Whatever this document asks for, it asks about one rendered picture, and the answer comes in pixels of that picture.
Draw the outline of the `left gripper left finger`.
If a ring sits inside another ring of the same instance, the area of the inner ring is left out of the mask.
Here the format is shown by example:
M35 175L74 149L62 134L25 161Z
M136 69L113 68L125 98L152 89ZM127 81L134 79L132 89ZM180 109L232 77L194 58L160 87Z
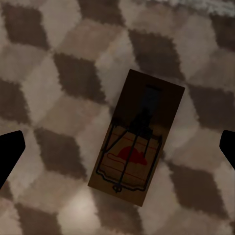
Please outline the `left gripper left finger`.
M0 189L25 150L21 130L0 136Z

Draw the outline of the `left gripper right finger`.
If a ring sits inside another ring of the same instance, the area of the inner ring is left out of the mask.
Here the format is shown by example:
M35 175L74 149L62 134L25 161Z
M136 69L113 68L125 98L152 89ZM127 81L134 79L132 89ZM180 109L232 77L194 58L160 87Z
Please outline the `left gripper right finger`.
M219 147L235 170L235 132L224 130Z

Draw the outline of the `mousetrap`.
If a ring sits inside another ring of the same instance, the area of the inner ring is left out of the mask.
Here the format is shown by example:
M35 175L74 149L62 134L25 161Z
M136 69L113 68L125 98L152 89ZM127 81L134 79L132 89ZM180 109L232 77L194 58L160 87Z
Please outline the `mousetrap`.
M89 187L142 207L185 89L129 70Z

